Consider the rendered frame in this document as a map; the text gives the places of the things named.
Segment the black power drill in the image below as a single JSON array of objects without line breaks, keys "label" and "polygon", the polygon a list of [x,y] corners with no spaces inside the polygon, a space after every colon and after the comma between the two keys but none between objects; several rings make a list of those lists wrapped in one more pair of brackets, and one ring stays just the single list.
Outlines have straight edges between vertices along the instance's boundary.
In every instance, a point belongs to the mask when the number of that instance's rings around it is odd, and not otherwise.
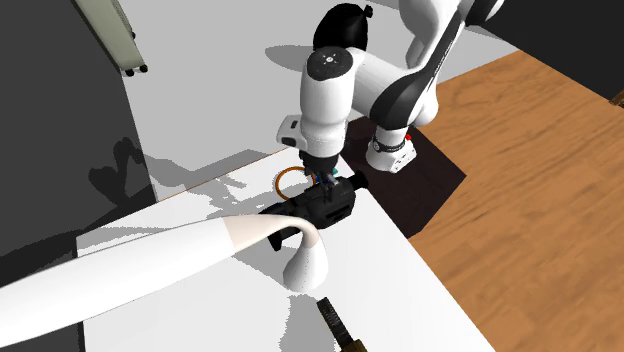
[{"label": "black power drill", "polygon": [[326,229],[350,216],[355,204],[355,191],[367,188],[369,183],[361,171],[345,178],[338,176],[337,184],[325,194],[325,185],[314,184],[303,193],[275,203],[261,214],[286,215],[305,219],[317,229]]}]

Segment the dark robot stand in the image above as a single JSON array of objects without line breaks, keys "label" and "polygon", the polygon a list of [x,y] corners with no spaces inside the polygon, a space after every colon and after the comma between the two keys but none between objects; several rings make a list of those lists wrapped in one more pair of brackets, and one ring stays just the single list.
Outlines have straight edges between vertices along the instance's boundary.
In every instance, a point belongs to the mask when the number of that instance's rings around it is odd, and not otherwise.
[{"label": "dark robot stand", "polygon": [[361,171],[368,190],[407,238],[419,233],[465,179],[466,174],[418,129],[411,127],[416,158],[398,173],[378,171],[365,160],[376,125],[366,117],[348,123],[341,157]]}]

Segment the white table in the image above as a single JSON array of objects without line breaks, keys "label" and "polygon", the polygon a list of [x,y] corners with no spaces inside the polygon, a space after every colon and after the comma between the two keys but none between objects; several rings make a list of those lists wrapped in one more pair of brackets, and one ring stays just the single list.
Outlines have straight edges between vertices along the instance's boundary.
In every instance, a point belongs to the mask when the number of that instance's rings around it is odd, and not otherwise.
[{"label": "white table", "polygon": [[[158,203],[76,239],[78,255],[199,220],[250,214],[280,201],[274,179],[299,164],[283,149],[181,191],[155,178]],[[283,287],[301,234],[275,252],[268,240],[162,291],[84,322],[86,352],[334,352],[317,308],[327,297],[369,352],[495,352],[368,192],[352,215],[321,230],[324,283]]]}]

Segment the black and brass tool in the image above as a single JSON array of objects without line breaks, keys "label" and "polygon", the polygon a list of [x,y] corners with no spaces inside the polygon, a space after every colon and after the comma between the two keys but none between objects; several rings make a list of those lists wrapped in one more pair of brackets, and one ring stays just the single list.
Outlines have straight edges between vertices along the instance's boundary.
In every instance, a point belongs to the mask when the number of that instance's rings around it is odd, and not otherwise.
[{"label": "black and brass tool", "polygon": [[317,301],[317,308],[327,324],[332,336],[340,347],[340,352],[368,352],[359,339],[354,339],[327,297]]}]

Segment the white curved long-necked figure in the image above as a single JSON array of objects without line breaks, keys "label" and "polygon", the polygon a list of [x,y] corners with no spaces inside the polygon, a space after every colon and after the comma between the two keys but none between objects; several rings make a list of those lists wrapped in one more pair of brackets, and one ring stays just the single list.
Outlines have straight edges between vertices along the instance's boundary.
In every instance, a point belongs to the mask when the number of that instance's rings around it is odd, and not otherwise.
[{"label": "white curved long-necked figure", "polygon": [[0,288],[0,348],[63,329],[195,275],[270,235],[296,228],[302,240],[283,283],[305,293],[326,279],[318,229],[284,215],[213,218],[146,235],[45,269]]}]

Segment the pale cart with black wheels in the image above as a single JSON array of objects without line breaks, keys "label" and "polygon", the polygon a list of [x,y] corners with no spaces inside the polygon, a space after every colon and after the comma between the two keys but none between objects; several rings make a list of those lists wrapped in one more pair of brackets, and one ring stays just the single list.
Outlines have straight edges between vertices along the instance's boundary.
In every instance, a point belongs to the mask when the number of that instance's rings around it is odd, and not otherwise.
[{"label": "pale cart with black wheels", "polygon": [[131,77],[136,71],[148,71],[119,0],[73,1],[120,72]]}]

